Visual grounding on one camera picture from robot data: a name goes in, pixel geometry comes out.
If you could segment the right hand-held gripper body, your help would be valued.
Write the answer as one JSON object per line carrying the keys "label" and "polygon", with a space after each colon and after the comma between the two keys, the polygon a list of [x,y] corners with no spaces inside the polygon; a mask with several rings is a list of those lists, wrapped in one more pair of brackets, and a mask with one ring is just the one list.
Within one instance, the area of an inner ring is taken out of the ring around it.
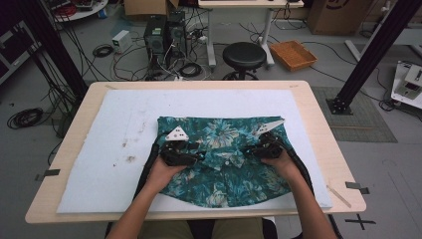
{"label": "right hand-held gripper body", "polygon": [[279,119],[260,125],[255,131],[255,135],[259,137],[259,142],[252,145],[254,148],[248,151],[259,158],[278,158],[284,150],[284,143],[277,135],[272,133],[272,130],[284,122],[283,119]]}

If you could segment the teal floral short-sleeved shirt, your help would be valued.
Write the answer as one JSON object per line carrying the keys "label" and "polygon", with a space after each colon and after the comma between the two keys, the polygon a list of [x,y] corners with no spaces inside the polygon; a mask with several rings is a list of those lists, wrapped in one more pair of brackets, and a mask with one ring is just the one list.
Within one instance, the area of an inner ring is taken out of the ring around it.
{"label": "teal floral short-sleeved shirt", "polygon": [[166,136],[177,126],[188,134],[188,143],[199,143],[188,153],[205,151],[202,161],[176,174],[161,193],[207,208],[259,204],[289,193],[287,182],[256,156],[245,156],[245,146],[259,142],[255,131],[277,117],[208,119],[161,117],[158,133]]}

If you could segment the person's right hand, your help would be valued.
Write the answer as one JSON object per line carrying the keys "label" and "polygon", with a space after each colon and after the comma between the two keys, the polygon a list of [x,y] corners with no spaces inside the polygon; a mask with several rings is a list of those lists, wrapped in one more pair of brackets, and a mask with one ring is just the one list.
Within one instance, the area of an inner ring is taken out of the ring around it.
{"label": "person's right hand", "polygon": [[286,151],[283,151],[278,158],[262,158],[261,161],[272,166],[278,175],[287,181],[292,181],[301,175]]}

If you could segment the white foam mat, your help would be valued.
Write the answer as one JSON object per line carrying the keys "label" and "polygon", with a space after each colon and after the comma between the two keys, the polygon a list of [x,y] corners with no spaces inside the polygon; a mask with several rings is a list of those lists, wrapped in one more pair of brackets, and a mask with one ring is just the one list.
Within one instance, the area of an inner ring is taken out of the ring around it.
{"label": "white foam mat", "polygon": [[[245,119],[277,117],[285,122],[272,130],[305,163],[316,201],[332,207],[298,106],[289,90],[110,90],[74,162],[58,206],[65,213],[120,213],[135,194],[151,148],[162,146],[161,117]],[[151,211],[205,212],[295,208],[291,192],[259,204],[239,207],[196,206],[161,192]]]}

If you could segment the person's legs in olive trousers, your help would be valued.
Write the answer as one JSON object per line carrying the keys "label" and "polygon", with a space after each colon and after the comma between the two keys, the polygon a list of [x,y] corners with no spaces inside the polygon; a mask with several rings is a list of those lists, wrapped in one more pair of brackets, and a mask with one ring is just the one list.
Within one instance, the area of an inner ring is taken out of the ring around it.
{"label": "person's legs in olive trousers", "polygon": [[136,239],[265,239],[262,218],[146,222]]}

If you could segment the thin wooden stick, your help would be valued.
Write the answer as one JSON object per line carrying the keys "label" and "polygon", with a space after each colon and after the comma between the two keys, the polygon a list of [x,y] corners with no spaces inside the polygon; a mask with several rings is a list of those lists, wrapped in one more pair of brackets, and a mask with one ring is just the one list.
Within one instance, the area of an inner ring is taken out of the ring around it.
{"label": "thin wooden stick", "polygon": [[334,188],[330,187],[329,185],[326,186],[326,188],[335,196],[337,197],[344,205],[346,205],[348,208],[351,208],[351,204],[343,197],[341,196]]}

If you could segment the dark tape strip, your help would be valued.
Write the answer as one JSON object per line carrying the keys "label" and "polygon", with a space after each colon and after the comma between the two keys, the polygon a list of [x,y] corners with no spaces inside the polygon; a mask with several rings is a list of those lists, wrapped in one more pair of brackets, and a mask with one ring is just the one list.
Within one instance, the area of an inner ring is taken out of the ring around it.
{"label": "dark tape strip", "polygon": [[357,189],[362,195],[363,194],[370,194],[368,187],[362,187],[360,183],[357,182],[346,182],[346,188],[349,189]]}
{"label": "dark tape strip", "polygon": [[48,169],[45,170],[42,174],[37,174],[35,176],[36,181],[43,181],[47,176],[56,176],[60,174],[61,169]]}

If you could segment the black tape cross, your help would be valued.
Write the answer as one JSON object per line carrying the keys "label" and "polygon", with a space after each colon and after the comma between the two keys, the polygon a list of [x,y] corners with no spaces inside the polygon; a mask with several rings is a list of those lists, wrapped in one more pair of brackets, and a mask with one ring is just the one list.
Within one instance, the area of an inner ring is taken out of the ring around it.
{"label": "black tape cross", "polygon": [[366,224],[369,224],[369,225],[375,225],[376,224],[376,222],[373,221],[373,220],[363,219],[360,214],[357,214],[355,218],[346,218],[345,222],[346,223],[358,224],[362,230],[365,230]]}

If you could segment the white power supply box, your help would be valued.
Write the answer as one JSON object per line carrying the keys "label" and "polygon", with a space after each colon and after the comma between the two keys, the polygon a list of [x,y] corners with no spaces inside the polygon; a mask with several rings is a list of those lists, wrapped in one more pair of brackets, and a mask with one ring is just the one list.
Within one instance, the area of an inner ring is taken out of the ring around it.
{"label": "white power supply box", "polygon": [[124,53],[129,47],[132,46],[130,34],[126,30],[121,30],[117,35],[111,39],[114,49],[117,53]]}

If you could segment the white desk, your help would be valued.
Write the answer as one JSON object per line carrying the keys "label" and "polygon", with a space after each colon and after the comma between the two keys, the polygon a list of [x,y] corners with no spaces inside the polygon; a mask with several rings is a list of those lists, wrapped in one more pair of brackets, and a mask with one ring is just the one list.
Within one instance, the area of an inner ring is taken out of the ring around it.
{"label": "white desk", "polygon": [[259,46],[267,53],[267,66],[272,67],[275,61],[270,53],[268,38],[273,14],[278,9],[292,10],[302,8],[302,0],[198,0],[200,8],[207,12],[206,52],[211,69],[217,66],[214,51],[213,25],[222,23],[252,23],[255,20],[265,24],[264,33],[258,38]]}

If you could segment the small cardboard box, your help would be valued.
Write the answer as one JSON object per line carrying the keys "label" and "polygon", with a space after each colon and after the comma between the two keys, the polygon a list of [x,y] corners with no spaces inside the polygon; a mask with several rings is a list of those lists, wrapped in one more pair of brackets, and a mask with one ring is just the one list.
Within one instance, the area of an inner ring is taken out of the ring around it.
{"label": "small cardboard box", "polygon": [[123,0],[126,15],[166,15],[179,0]]}

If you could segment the large cardboard box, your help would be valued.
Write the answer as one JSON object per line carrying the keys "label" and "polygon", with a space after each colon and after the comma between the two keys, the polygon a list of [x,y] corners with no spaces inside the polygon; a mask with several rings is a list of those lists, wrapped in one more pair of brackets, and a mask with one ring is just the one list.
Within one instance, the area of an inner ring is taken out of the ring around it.
{"label": "large cardboard box", "polygon": [[307,18],[315,35],[350,36],[369,12],[374,0],[314,0]]}

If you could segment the white device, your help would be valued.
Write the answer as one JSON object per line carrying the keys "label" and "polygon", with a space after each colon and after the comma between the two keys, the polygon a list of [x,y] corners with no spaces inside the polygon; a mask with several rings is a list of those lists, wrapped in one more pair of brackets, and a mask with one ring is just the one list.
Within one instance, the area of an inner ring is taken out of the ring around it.
{"label": "white device", "polygon": [[397,63],[391,99],[422,110],[422,66]]}

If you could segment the round white table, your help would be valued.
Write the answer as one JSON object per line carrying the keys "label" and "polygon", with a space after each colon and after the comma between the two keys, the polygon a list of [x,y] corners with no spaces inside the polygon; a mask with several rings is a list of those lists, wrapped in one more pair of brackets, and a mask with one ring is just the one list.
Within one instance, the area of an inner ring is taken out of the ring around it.
{"label": "round white table", "polygon": [[53,8],[55,22],[80,20],[102,11],[108,0],[61,0],[62,3]]}

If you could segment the black aluminium post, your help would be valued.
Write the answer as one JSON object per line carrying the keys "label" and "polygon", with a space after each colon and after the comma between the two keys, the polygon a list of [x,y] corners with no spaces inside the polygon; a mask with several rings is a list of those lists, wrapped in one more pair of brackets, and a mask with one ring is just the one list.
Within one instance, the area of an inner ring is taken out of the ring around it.
{"label": "black aluminium post", "polygon": [[50,58],[71,88],[75,99],[81,102],[89,87],[66,50],[39,0],[16,0],[18,9],[31,32],[45,48]]}
{"label": "black aluminium post", "polygon": [[339,93],[334,99],[326,99],[333,115],[350,115],[353,99],[421,6],[422,0],[398,0],[395,3]]}

